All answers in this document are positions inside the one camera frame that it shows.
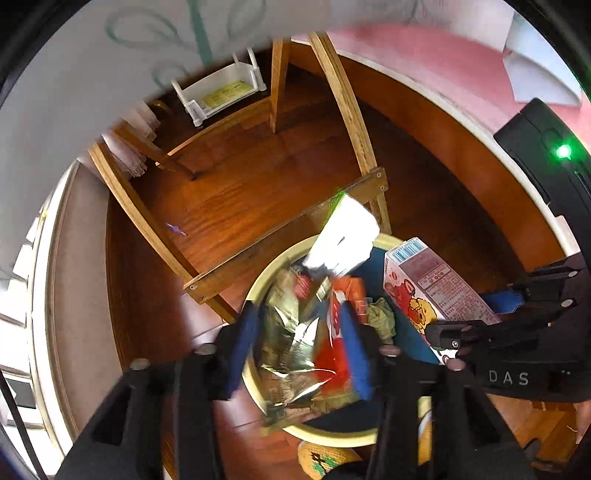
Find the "yellow label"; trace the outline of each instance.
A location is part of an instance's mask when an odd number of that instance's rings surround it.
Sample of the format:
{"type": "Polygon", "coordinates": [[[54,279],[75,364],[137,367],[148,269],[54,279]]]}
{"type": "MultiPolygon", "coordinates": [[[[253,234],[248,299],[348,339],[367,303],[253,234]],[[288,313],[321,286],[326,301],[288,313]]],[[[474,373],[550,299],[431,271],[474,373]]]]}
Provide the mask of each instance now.
{"type": "Polygon", "coordinates": [[[237,80],[203,97],[203,103],[209,108],[214,109],[250,90],[252,90],[250,85],[244,83],[242,80],[237,80]]]}

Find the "snack wrapper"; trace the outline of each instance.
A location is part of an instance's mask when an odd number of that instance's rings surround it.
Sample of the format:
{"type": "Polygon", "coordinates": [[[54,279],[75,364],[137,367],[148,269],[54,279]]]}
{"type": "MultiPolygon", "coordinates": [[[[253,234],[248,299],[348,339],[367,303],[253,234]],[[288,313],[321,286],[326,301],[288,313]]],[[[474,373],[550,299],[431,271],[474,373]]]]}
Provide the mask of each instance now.
{"type": "Polygon", "coordinates": [[[297,266],[282,269],[269,291],[259,372],[265,427],[283,427],[311,414],[311,400],[323,383],[314,374],[314,357],[329,294],[328,278],[313,280],[297,266]]]}
{"type": "Polygon", "coordinates": [[[384,297],[368,305],[368,324],[376,329],[383,343],[392,345],[396,334],[394,312],[384,297]]]}
{"type": "Polygon", "coordinates": [[[328,335],[319,345],[316,357],[317,376],[325,385],[323,393],[335,393],[335,391],[352,390],[350,382],[349,364],[343,343],[343,334],[340,329],[339,310],[340,305],[349,300],[353,303],[359,321],[367,323],[367,299],[365,286],[360,278],[348,275],[332,279],[333,291],[330,296],[330,307],[327,315],[328,335]],[[330,378],[327,371],[334,371],[330,378]]]}

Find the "white wall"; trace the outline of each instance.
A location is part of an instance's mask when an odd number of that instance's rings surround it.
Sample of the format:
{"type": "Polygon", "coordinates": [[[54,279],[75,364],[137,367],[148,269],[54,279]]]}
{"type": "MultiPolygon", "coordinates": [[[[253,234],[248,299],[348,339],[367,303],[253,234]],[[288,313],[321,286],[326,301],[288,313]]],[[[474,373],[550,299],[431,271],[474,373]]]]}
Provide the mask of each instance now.
{"type": "Polygon", "coordinates": [[[109,190],[80,165],[55,250],[53,321],[57,356],[79,430],[121,376],[105,264],[109,190]]]}

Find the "juice box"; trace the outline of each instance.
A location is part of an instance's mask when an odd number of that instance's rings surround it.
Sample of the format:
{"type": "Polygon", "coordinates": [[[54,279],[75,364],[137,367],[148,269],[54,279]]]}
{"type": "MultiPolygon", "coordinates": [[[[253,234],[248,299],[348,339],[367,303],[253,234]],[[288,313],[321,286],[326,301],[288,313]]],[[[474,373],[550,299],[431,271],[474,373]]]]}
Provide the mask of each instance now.
{"type": "MultiPolygon", "coordinates": [[[[487,325],[500,321],[478,293],[416,237],[386,252],[384,291],[425,342],[425,327],[438,320],[482,320],[487,325]]],[[[431,349],[442,362],[445,355],[452,358],[456,354],[455,350],[431,349]]]]}

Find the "green led light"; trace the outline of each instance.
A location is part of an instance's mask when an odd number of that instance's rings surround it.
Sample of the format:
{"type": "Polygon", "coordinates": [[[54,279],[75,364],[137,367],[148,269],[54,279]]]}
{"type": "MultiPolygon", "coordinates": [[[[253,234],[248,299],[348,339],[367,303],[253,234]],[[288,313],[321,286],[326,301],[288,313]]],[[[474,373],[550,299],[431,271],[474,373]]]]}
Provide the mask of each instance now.
{"type": "Polygon", "coordinates": [[[572,149],[567,144],[563,144],[556,149],[556,156],[560,159],[568,158],[570,160],[571,153],[572,149]]]}

